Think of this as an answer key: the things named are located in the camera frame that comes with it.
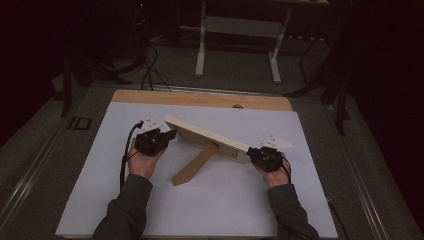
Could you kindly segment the black metal stand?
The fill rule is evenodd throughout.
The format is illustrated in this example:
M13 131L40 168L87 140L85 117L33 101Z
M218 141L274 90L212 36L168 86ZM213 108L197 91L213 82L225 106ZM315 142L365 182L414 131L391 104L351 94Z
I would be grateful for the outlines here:
M135 70L142 61L136 58L132 64L118 69L108 69L100 63L95 62L86 55L67 47L65 55L62 58L62 90L58 91L54 98L60 100L62 105L61 116L65 117L72 107L72 76L75 76L77 82L83 86L89 86L92 82L89 70L93 70L103 75L109 81L118 84L131 85L131 82L124 80L120 74Z
M341 46L338 43L341 33L342 30L339 27L323 27L317 33L312 42L302 53L299 60L301 75L306 86L294 92L285 93L285 96L293 98L300 97L317 88L325 87L325 90L320 96L320 101L322 104L332 105L334 100L338 99L336 104L335 125L339 134L344 136L344 120L349 118L346 111L346 100L349 80L352 77L352 70L349 68L351 59L345 59L341 55ZM308 79L305 73L303 60L320 38L324 40L330 50L317 73Z

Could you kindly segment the wooden picture frame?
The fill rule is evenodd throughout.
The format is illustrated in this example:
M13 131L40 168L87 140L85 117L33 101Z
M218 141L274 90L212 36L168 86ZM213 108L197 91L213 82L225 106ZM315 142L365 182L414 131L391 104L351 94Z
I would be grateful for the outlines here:
M179 139L202 148L173 178L174 186L188 183L200 169L216 154L238 163L244 163L249 146L192 123L166 116L165 123L177 132Z

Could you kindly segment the black floor socket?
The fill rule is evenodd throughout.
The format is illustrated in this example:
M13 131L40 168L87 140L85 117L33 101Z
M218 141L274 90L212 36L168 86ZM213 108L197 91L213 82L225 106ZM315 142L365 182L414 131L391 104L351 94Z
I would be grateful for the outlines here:
M73 117L68 126L69 130L89 130L92 124L91 118Z

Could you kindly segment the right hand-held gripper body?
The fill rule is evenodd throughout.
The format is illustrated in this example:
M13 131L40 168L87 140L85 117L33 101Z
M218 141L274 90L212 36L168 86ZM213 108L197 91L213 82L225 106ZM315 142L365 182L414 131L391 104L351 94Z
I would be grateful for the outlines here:
M254 164L265 172L273 172L282 166L282 148L293 148L296 144L284 139L270 136L264 140L258 151L258 160Z

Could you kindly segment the person's right hand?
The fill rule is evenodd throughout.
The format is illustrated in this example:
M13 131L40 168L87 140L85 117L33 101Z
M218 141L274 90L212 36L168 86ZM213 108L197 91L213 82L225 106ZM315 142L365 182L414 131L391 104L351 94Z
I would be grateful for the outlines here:
M255 166L255 168L262 174L263 180L269 189L291 183L291 165L285 154L282 154L282 166L276 171L265 172L258 166Z

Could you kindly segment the white table frame legs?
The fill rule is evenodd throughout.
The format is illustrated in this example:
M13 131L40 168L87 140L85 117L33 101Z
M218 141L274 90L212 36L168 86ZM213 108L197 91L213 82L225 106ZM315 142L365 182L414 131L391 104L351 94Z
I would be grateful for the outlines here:
M217 16L207 13L207 5L214 0L200 0L200 39L195 68L195 76L204 75L204 64L206 56L205 38L207 33L221 33L240 36L264 37L275 40L274 47L268 52L268 60L272 74L272 80L275 84L282 82L277 56L281 44L286 35L290 18L295 8L303 6L330 7L330 0L242 0L243 3L252 2L254 7L259 10L266 4L276 4L283 8L281 20L262 20L259 17L235 17L235 16Z

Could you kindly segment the metal floor rail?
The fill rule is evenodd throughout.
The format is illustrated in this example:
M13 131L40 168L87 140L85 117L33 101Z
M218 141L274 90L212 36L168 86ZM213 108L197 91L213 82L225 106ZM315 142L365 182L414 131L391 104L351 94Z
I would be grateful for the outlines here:
M20 206L30 193L47 162L48 156L64 129L65 126L61 124L49 135L41 150L32 160L29 169L20 178L6 204L0 210L0 235L6 231L8 225L11 223Z
M368 225L370 226L371 232L375 240L388 240L388 235L385 227L382 224L381 218L375 208L373 199L370 196L370 193L366 187L366 184L360 174L358 165L355 162L355 159L347 145L346 140L343 136L340 135L338 128L335 124L336 112L334 108L329 105L322 106L327 120L329 121L332 131L336 135L336 138L341 145L343 155L347 161L349 172L352 178L352 183L354 189L357 193L358 199L360 201L361 207L363 209L364 215L367 219Z

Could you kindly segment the wooden table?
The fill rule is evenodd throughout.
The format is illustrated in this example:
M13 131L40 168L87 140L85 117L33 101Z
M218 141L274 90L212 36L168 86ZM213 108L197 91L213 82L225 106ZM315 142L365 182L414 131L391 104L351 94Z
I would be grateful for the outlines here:
M112 96L112 102L227 108L241 106L243 109L277 111L292 110L290 101L284 97L221 93L165 92L121 89L114 92Z

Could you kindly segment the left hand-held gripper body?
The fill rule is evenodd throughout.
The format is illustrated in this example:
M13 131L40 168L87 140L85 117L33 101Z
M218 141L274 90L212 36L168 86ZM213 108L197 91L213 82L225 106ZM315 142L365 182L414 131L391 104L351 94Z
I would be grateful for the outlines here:
M136 136L135 148L144 155L155 156L166 147L166 134L160 130L162 124L147 117Z

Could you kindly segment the person's left hand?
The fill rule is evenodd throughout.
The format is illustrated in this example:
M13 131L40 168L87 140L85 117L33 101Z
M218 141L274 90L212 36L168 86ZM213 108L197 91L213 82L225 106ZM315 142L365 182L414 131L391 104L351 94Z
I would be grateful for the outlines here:
M132 140L131 148L127 153L129 173L149 179L164 152L165 150L162 150L154 156L144 155L135 148L135 140Z

